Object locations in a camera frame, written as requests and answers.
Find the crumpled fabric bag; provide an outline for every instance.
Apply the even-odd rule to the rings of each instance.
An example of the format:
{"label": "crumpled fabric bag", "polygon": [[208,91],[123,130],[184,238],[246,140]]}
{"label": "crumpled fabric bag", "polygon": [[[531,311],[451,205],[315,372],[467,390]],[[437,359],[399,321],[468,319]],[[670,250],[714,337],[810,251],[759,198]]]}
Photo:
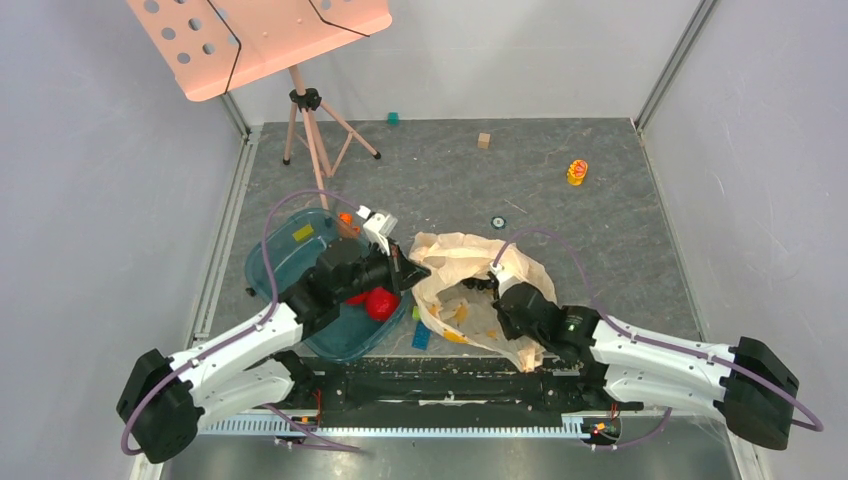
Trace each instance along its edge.
{"label": "crumpled fabric bag", "polygon": [[[503,240],[490,240],[464,233],[419,233],[409,259],[426,266],[431,275],[412,287],[421,321],[446,339],[498,352],[522,372],[533,371],[542,363],[544,347],[527,337],[507,340],[492,307],[491,291],[478,291],[462,285],[466,278],[488,278],[489,265],[503,246]],[[522,281],[538,288],[556,303],[554,284],[545,267],[507,248],[500,265]]]}

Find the marble-patterned surface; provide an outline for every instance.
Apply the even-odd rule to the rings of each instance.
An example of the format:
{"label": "marble-patterned surface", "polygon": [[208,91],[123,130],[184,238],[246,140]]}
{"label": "marble-patterned surface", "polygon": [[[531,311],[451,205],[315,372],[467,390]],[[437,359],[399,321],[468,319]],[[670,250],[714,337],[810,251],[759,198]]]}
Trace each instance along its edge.
{"label": "marble-patterned surface", "polygon": [[[346,133],[321,123],[331,161]],[[393,237],[405,250],[420,231],[461,231],[506,239],[519,228],[558,232],[580,253],[609,312],[637,326],[699,338],[692,307],[647,160],[626,119],[513,119],[354,122],[381,153],[374,160],[355,141],[326,187],[394,214]],[[490,133],[488,150],[477,135]],[[262,308],[245,294],[245,258],[259,241],[271,206],[287,193],[315,186],[309,152],[295,141],[282,165],[286,124],[263,127],[244,199],[212,333],[221,333]],[[565,181],[577,158],[589,163],[580,187]],[[280,225],[315,197],[301,197],[277,214]],[[506,218],[503,230],[490,226]],[[545,265],[562,303],[586,304],[589,294],[558,243],[525,237],[518,248]],[[370,355],[490,355],[436,335],[426,352],[411,347],[414,322],[404,319]],[[299,353],[309,354],[301,346]]]}

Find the red ball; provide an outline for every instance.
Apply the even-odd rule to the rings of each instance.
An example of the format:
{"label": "red ball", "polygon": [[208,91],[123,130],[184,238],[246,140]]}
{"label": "red ball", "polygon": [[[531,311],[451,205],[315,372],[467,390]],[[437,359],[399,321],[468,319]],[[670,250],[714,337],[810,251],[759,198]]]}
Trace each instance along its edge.
{"label": "red ball", "polygon": [[395,313],[398,305],[400,305],[400,298],[383,287],[375,288],[365,299],[365,311],[368,312],[369,317],[378,322],[388,320]]}
{"label": "red ball", "polygon": [[347,300],[345,300],[345,303],[354,307],[356,305],[362,305],[363,303],[365,303],[365,299],[368,298],[368,295],[371,295],[371,292],[360,293],[355,297],[348,298]]}

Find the teal bin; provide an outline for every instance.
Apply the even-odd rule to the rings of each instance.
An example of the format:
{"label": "teal bin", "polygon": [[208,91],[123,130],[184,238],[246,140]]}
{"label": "teal bin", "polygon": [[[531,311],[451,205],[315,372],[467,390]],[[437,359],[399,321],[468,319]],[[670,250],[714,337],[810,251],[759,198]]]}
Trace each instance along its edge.
{"label": "teal bin", "polygon": [[[268,236],[268,256],[274,267],[274,278],[279,291],[292,285],[309,267],[315,266],[318,255],[327,245],[339,238],[340,220],[332,213],[311,208],[302,210]],[[368,241],[361,236],[362,253],[368,253]],[[262,248],[253,247],[244,265],[247,283],[265,301],[271,299],[271,284],[262,261]],[[372,320],[365,307],[342,304],[339,318],[326,328],[304,340],[304,343],[319,357],[327,360],[352,362],[377,346],[383,338],[397,327],[412,303],[409,292],[401,297],[395,313],[386,322]]]}

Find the white wall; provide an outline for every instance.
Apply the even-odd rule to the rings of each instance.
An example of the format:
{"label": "white wall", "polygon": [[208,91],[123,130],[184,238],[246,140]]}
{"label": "white wall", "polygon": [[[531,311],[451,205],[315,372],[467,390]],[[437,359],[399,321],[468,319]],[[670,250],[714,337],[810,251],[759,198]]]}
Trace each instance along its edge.
{"label": "white wall", "polygon": [[0,65],[0,476],[126,478],[115,405],[184,346],[239,139],[124,2],[2,2]]}
{"label": "white wall", "polygon": [[[635,117],[697,0],[391,0],[383,32],[303,65],[351,119]],[[291,80],[235,91],[288,121]]]}
{"label": "white wall", "polygon": [[775,478],[843,478],[848,2],[721,2],[646,132],[708,334],[768,343],[823,434]]}

